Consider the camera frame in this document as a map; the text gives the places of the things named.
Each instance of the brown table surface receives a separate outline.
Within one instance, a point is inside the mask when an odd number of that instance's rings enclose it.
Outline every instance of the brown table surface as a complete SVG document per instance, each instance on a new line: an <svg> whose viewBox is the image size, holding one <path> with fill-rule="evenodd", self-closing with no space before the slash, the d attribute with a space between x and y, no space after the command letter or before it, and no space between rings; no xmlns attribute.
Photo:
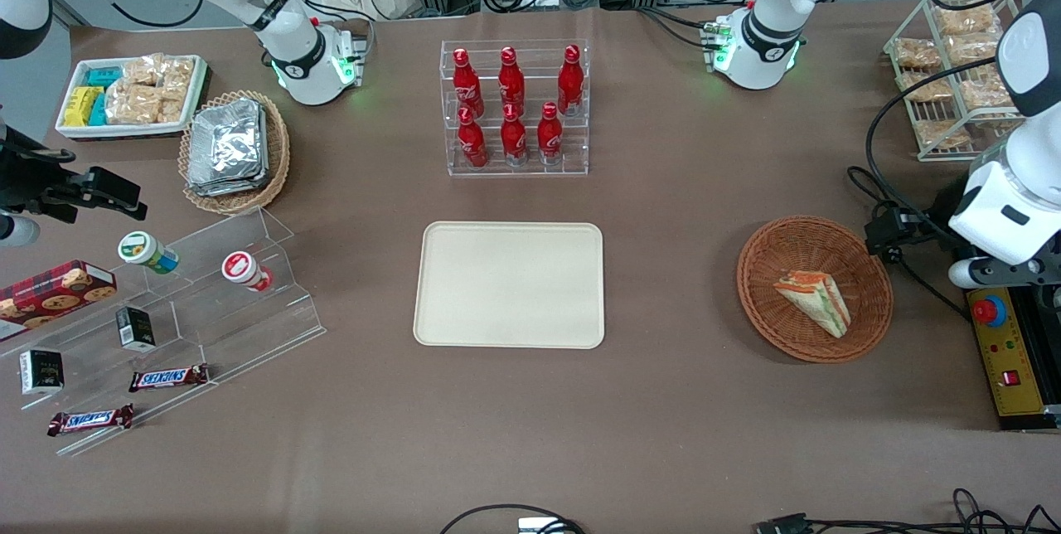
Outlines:
<svg viewBox="0 0 1061 534"><path fill-rule="evenodd" d="M951 518L956 486L1022 518L1056 501L1058 440L995 432L969 327L901 273L889 333L846 365L788 359L736 297L737 253L759 225L808 213L860 232L870 204L843 170L864 162L868 122L894 92L879 53L912 5L819 5L799 64L765 92L708 75L697 51L637 13L385 23L364 87L315 108L285 97L245 29L75 29L75 61L196 53L215 72L211 94L258 89L277 103L293 160L269 210L296 232L295 275L328 333L74 459L52 455L7 375L3 530L431 534L472 506L523 502L597 533L721 533L798 511ZM591 39L590 174L450 178L441 39L535 36ZM175 140L48 141L142 185L142 225L163 240L220 219L181 196ZM915 162L902 111L879 151L923 204L962 170ZM603 344L419 345L420 239L438 220L598 225ZM37 245L0 253L4 281L71 257L112 266L115 242L141 225L102 210L41 224ZM943 257L910 261L944 286ZM514 518L458 530L514 532Z"/></svg>

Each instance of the emergency stop button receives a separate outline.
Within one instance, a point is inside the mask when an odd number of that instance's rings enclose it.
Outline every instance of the emergency stop button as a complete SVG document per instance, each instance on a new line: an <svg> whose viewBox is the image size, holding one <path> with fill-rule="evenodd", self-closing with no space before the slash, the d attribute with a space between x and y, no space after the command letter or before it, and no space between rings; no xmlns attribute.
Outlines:
<svg viewBox="0 0 1061 534"><path fill-rule="evenodd" d="M973 318L988 327L1002 327L1006 323L1006 303L998 296L986 296L974 302Z"/></svg>

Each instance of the yellow snack package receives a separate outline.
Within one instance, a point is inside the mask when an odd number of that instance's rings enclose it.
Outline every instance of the yellow snack package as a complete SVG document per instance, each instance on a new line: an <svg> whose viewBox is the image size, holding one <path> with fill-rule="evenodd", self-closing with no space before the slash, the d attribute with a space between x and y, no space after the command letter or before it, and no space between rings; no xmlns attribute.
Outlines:
<svg viewBox="0 0 1061 534"><path fill-rule="evenodd" d="M63 111L63 123L67 126L87 126L92 115L95 97L103 94L103 87L77 87L70 92L70 102Z"/></svg>

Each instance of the coca-cola bottle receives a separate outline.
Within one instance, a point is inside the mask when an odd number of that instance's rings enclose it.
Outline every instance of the coca-cola bottle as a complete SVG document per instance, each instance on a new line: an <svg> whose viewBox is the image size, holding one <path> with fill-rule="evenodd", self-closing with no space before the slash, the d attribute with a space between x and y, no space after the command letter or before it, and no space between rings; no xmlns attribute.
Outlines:
<svg viewBox="0 0 1061 534"><path fill-rule="evenodd" d="M563 152L560 150L563 126L556 113L556 103L542 104L541 121L538 122L538 155L545 165L558 165L563 160Z"/></svg>
<svg viewBox="0 0 1061 534"><path fill-rule="evenodd" d="M522 118L526 88L523 86L523 70L516 64L516 50L511 47L501 50L498 83L501 84L501 104L511 104L516 107L516 115Z"/></svg>
<svg viewBox="0 0 1061 534"><path fill-rule="evenodd" d="M457 91L460 106L471 109L475 119L482 118L486 109L483 104L483 90L479 85L479 74L468 62L468 51L454 50L453 62L456 65L456 69L453 70L453 88Z"/></svg>
<svg viewBox="0 0 1061 534"><path fill-rule="evenodd" d="M465 153L466 159L474 169L485 167L490 160L490 154L486 151L486 139L483 138L483 128L475 123L471 109L462 107L457 111L457 119L460 121L460 128L457 130L457 137L460 140L460 151Z"/></svg>
<svg viewBox="0 0 1061 534"><path fill-rule="evenodd" d="M515 104L502 107L505 122L501 123L501 144L505 148L505 162L519 168L527 162L527 131L523 127Z"/></svg>
<svg viewBox="0 0 1061 534"><path fill-rule="evenodd" d="M560 69L558 81L560 92L556 100L560 114L569 118L582 111L582 81L586 80L586 74L578 58L578 47L569 44L568 49L563 50L563 68Z"/></svg>

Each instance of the yellow control panel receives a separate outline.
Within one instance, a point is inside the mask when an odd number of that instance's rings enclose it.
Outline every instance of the yellow control panel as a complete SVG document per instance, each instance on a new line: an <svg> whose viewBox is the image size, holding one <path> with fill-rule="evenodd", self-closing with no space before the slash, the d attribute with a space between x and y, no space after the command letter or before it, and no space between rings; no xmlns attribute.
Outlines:
<svg viewBox="0 0 1061 534"><path fill-rule="evenodd" d="M967 293L967 298L998 415L1041 414L1043 400L1009 292L975 290Z"/></svg>

